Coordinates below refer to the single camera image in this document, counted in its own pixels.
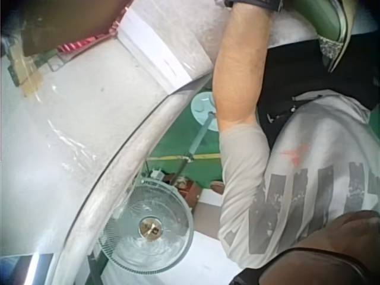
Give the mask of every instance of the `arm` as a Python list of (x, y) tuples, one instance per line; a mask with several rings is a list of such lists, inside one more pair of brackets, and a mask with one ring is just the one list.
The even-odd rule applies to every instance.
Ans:
[(220, 131), (223, 180), (220, 242), (240, 267), (260, 267), (267, 256), (254, 256), (253, 213), (265, 202), (263, 177), (269, 156), (267, 139), (256, 124), (271, 14), (235, 3), (214, 71), (213, 94)]
[(234, 4), (214, 71), (213, 95), (220, 132), (238, 124), (256, 124), (270, 24), (269, 11)]

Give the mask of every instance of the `fan hub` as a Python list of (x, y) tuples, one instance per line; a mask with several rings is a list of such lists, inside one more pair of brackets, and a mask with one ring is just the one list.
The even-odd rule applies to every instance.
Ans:
[(141, 220), (138, 232), (147, 241), (152, 242), (159, 239), (163, 233), (161, 221), (154, 217), (147, 217)]

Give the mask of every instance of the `forearm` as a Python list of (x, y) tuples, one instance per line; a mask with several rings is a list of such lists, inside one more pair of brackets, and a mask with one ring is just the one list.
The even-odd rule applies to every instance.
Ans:
[(213, 94), (220, 131), (255, 124), (270, 34), (271, 13), (236, 3), (217, 58)]

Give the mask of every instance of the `metal pole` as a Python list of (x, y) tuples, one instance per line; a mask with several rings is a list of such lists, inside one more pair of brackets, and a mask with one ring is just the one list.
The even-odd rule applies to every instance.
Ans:
[(178, 177), (181, 175), (183, 170), (186, 168), (186, 165), (193, 160), (194, 154), (197, 151), (198, 147), (200, 146), (208, 127), (211, 125), (213, 119), (215, 119), (215, 113), (210, 112), (208, 113), (208, 118), (204, 122), (202, 128), (198, 131), (197, 135), (195, 136), (194, 140), (192, 141), (189, 151), (184, 155), (184, 158), (182, 160), (182, 163), (180, 164), (179, 169), (177, 170), (176, 174), (174, 174), (172, 180), (170, 181), (170, 185), (174, 185), (174, 183), (177, 181)]

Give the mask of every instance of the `wristwatch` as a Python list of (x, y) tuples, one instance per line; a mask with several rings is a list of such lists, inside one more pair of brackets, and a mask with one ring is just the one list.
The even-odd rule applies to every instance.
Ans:
[(226, 7), (232, 7), (235, 2), (252, 4), (276, 12), (280, 12), (283, 6), (283, 0), (224, 0)]

